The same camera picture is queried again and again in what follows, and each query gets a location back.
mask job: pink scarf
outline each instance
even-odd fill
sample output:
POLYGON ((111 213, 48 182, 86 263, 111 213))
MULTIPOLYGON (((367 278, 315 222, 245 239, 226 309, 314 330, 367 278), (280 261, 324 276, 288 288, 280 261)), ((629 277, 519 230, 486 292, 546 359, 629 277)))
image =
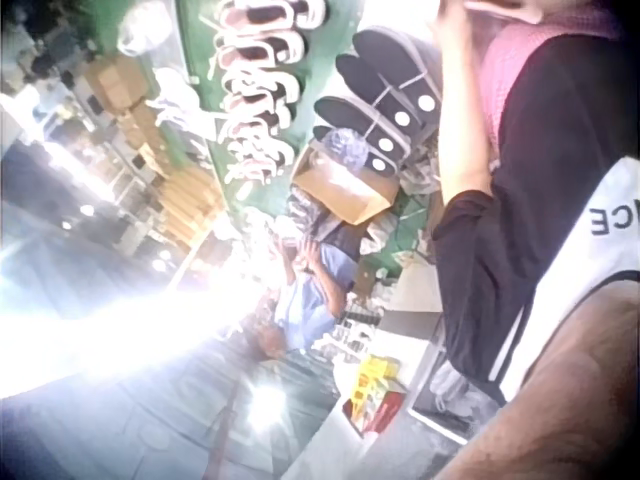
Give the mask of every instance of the pink scarf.
POLYGON ((588 6, 549 16, 540 25, 513 23, 498 34, 487 50, 480 71, 485 121, 496 152, 500 145, 500 120, 509 92, 533 52, 561 35, 619 38, 616 25, 609 12, 588 6))

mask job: man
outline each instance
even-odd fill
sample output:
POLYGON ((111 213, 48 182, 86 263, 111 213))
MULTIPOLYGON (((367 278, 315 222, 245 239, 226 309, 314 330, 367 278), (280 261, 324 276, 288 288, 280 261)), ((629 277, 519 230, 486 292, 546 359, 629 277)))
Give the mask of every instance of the man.
POLYGON ((492 177, 469 19, 462 0, 443 4, 447 351, 510 403, 440 478, 590 478, 637 422, 637 52, 562 30, 536 45, 499 115, 492 177))
POLYGON ((347 293, 360 259, 360 243, 368 223, 342 222, 322 242, 305 238, 298 252, 278 243, 277 250, 286 278, 275 309, 274 323, 258 329, 253 339, 268 358, 287 351, 309 349, 333 330, 342 316, 347 293), (298 256, 305 268, 294 269, 298 256))

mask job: blue shirt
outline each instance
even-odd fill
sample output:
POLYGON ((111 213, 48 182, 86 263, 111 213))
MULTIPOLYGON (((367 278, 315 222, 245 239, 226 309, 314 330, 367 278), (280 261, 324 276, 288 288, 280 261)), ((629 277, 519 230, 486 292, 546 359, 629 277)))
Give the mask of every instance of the blue shirt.
MULTIPOLYGON (((340 287, 350 290, 358 265, 346 253, 327 244, 320 244, 322 264, 340 287)), ((292 285, 280 292, 275 321, 287 337, 289 350, 309 349, 313 342, 333 330, 338 319, 329 312, 320 282, 301 273, 292 285)))

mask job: black sole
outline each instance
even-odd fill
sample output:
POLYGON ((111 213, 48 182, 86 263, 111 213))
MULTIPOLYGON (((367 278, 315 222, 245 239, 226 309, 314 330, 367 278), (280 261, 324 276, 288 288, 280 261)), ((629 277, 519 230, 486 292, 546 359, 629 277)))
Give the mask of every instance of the black sole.
MULTIPOLYGON (((322 142, 324 140, 324 137, 326 137, 331 130, 331 127, 318 125, 316 127, 313 127, 313 136, 316 140, 322 142)), ((389 160, 384 160, 380 158, 379 155, 376 155, 373 152, 369 152, 369 156, 367 157, 367 161, 365 162, 364 166, 365 168, 373 170, 378 175, 384 178, 393 177, 398 172, 397 167, 389 163, 389 160), (374 167, 374 165, 382 166, 382 164, 377 160, 381 160, 384 163, 384 168, 382 170, 378 170, 374 167)))
POLYGON ((394 96, 371 65, 355 55, 343 54, 336 58, 336 68, 349 90, 378 110, 401 133, 409 138, 420 134, 424 125, 417 113, 394 96))
POLYGON ((369 145, 380 150, 396 164, 409 153, 380 124, 375 124, 369 115, 347 99, 323 97, 315 103, 314 110, 329 125, 358 132, 366 138, 369 145))
POLYGON ((425 72, 416 64, 402 43, 382 31, 363 30, 354 35, 353 46, 358 55, 382 78, 407 97, 425 125, 439 124, 440 101, 430 84, 425 79, 419 79, 403 87, 405 83, 425 72), (433 109, 426 111, 424 107, 429 103, 433 105, 433 109))

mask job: skin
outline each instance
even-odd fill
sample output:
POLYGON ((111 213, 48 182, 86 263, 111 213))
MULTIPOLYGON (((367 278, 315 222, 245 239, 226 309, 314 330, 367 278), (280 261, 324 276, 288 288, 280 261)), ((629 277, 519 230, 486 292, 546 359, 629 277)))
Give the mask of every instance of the skin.
MULTIPOLYGON (((461 0, 447 3, 437 25, 445 84, 440 130, 445 203, 467 190, 491 195, 469 19, 461 0)), ((549 342, 516 398, 437 478, 595 478, 637 422, 639 299, 637 283, 618 282, 583 302, 549 342)))
POLYGON ((445 205, 461 192, 491 195, 489 141, 476 74, 471 22, 462 0, 447 2, 436 34, 444 90, 440 117, 440 177, 445 205))
MULTIPOLYGON (((293 262, 286 254, 280 241, 274 242, 285 271, 287 285, 293 285, 296 281, 296 273, 293 262)), ((320 244, 310 238, 305 238, 299 251, 299 256, 307 264, 318 282, 327 303, 327 310, 338 318, 345 308, 347 293, 336 283, 326 267, 322 264, 320 244)), ((262 351, 269 357, 282 358, 287 351, 287 341, 282 329, 276 325, 267 325, 258 332, 258 341, 262 351)))
POLYGON ((327 309, 334 318, 338 318, 345 308, 347 293, 336 283, 326 267, 322 264, 320 244, 307 238, 304 240, 301 254, 306 258, 309 268, 320 284, 327 301, 327 309))
POLYGON ((638 288, 619 282, 588 298, 438 480, 598 478, 637 424, 638 288))

